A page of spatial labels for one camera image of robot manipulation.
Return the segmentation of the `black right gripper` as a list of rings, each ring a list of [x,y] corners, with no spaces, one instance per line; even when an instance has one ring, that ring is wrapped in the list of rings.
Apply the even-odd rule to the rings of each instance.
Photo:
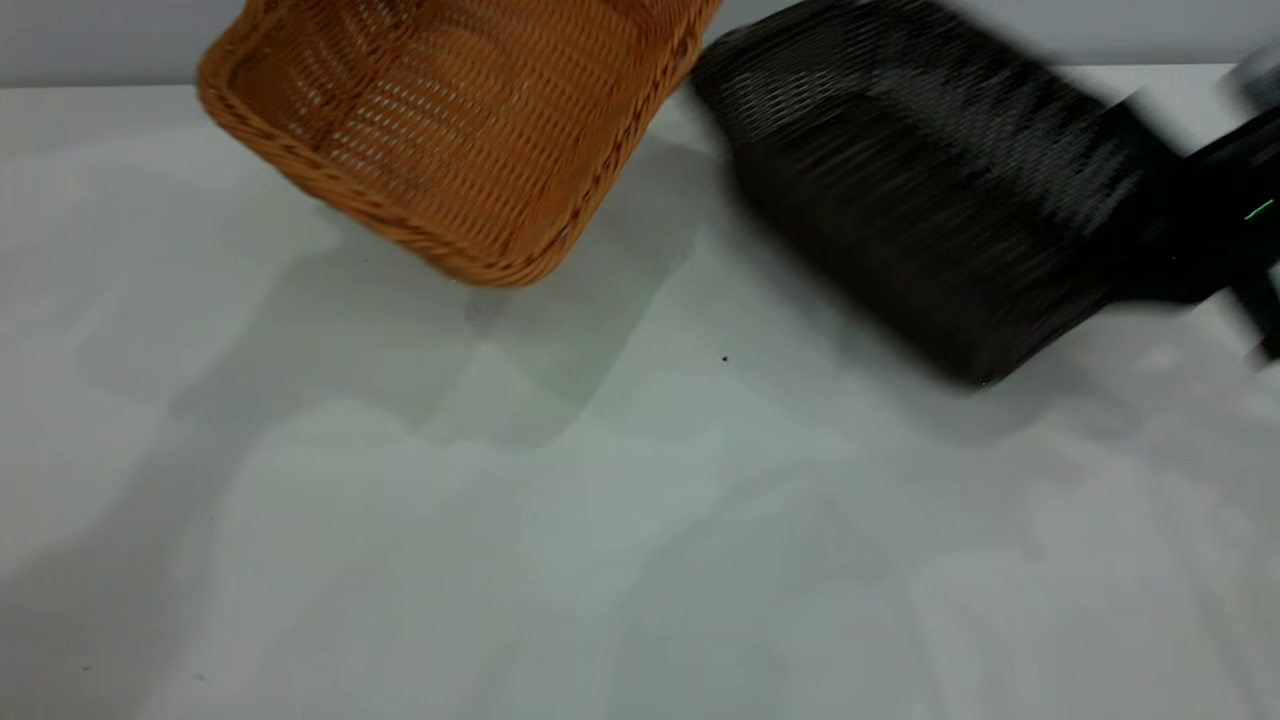
[[[1192,305],[1219,291],[1277,305],[1277,109],[1184,156],[1166,155],[1135,199],[1120,300]]]

